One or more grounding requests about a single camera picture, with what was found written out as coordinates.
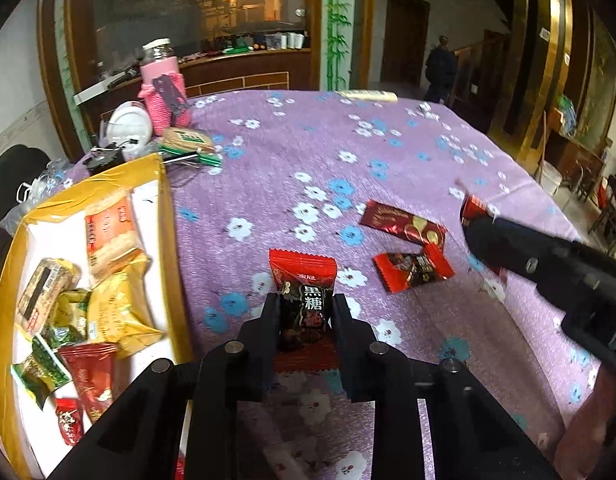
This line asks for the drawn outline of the person right hand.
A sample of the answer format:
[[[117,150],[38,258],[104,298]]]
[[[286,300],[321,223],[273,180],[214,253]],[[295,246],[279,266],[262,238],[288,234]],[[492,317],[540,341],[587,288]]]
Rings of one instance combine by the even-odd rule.
[[[598,369],[592,393],[570,420],[554,457],[562,479],[586,479],[600,461],[610,423],[616,418],[616,372]]]

